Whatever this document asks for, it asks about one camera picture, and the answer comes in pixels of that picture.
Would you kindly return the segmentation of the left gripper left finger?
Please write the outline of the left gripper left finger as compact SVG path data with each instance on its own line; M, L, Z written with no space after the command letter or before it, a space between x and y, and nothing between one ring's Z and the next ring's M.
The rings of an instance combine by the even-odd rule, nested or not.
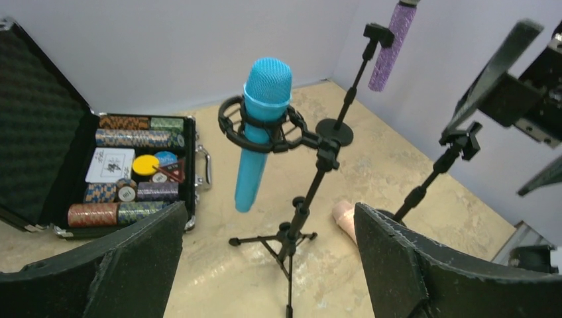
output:
M183 203L1 275L2 317L162 317L178 268Z

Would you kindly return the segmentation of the purple glitter microphone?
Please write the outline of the purple glitter microphone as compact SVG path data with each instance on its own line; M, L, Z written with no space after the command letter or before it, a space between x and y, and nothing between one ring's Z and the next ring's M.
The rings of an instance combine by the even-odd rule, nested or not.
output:
M419 3L420 1L397 2L387 28L392 35L392 40L381 45L381 50L368 84L368 88L371 91L382 92L386 87L406 35L413 23Z

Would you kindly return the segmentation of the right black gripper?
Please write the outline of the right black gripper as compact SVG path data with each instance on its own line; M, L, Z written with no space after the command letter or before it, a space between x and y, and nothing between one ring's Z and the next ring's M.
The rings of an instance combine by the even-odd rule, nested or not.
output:
M518 77L509 69L544 26L520 19L458 101L441 133L445 138L473 113L480 112L503 127L516 127L551 148L561 144L561 27L555 27L542 52ZM561 156L518 191L520 197L543 186L561 183Z

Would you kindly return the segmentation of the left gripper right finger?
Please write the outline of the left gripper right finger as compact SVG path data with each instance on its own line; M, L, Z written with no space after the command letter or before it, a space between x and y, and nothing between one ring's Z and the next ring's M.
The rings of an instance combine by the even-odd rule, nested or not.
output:
M357 246L376 317L560 317L561 276L495 264L364 203Z

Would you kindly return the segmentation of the black round-base mic stand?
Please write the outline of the black round-base mic stand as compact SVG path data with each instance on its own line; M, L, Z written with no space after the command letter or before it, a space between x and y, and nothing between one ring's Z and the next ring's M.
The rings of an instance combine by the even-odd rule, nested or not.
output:
M382 48L389 48L394 41L394 34L389 28L377 23L369 23L365 26L363 36L368 39L368 43L362 54L362 63L355 76L352 86L347 90L343 98L343 104L336 119L322 119L315 127L315 132L324 137L337 140L341 146L348 146L354 139L352 128L344 123L344 118L349 107L355 100L358 84L363 76L366 65L373 59L378 45Z

